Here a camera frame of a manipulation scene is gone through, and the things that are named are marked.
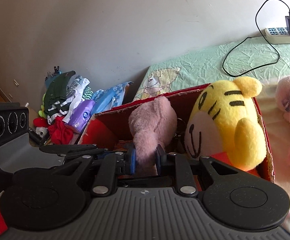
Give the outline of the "mauve teddy bear plush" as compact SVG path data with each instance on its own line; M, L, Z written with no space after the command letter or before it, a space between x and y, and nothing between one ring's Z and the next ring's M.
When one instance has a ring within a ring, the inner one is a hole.
M136 175L156 175L156 148L169 145L177 128L170 101L161 96L139 105L129 116L129 128L136 150Z

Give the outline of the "yellow tiger plush toy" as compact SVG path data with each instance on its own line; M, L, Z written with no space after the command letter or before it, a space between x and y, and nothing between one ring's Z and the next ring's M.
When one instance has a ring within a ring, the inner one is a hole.
M185 149L189 158L224 152L230 164L243 171L261 164L266 158L266 139L253 101L261 91L261 83L248 76L208 85L187 123Z

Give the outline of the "pile of colourful clothes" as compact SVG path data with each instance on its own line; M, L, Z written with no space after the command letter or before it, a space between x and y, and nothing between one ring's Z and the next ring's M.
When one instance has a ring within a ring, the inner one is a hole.
M32 139L39 145L48 140L58 145L73 144L93 115L122 105L132 84L128 81L93 92L88 78L74 70L63 73L55 66L45 77L46 92L33 120L34 128L29 129Z

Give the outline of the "white power strip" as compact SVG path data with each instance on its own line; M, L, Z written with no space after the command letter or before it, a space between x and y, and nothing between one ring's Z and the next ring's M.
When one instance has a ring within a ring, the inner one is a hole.
M265 38L271 44L290 44L290 35L285 27L265 28Z

